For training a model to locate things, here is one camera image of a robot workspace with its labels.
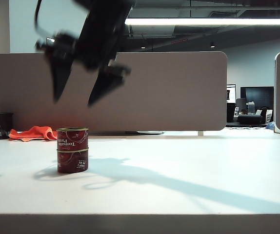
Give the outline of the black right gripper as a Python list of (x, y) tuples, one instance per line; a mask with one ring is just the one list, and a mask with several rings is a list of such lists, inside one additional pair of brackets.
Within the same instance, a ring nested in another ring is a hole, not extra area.
[[(64, 91), (73, 61), (82, 62), (89, 70), (107, 65), (116, 57), (124, 28), (125, 14), (90, 14), (78, 38), (58, 34), (54, 43), (36, 42), (36, 49), (44, 52), (49, 63), (54, 102), (58, 102)], [(98, 73), (87, 105), (93, 106), (108, 93), (124, 85), (124, 78), (130, 73), (131, 68), (124, 65), (103, 67)]]

